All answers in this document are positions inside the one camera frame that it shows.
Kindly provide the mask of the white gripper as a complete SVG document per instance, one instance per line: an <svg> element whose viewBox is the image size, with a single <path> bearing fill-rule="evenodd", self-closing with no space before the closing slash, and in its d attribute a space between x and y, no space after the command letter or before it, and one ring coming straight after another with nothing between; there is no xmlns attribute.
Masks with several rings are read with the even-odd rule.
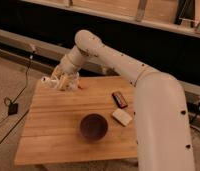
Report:
<svg viewBox="0 0 200 171"><path fill-rule="evenodd" d="M61 80L63 78L73 80L73 79L77 78L77 75L76 74L67 74L62 70L62 67L60 65L57 65L52 72L52 77L54 79L59 79L59 80Z"/></svg>

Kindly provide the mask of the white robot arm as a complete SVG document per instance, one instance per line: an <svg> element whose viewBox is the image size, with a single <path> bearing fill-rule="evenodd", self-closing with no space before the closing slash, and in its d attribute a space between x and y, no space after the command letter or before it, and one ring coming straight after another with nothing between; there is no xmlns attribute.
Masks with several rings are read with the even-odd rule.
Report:
<svg viewBox="0 0 200 171"><path fill-rule="evenodd" d="M102 43L88 30L75 35L75 45L60 60L53 75L78 72L97 57L135 88L136 142L139 171L195 171L184 89L172 75Z"/></svg>

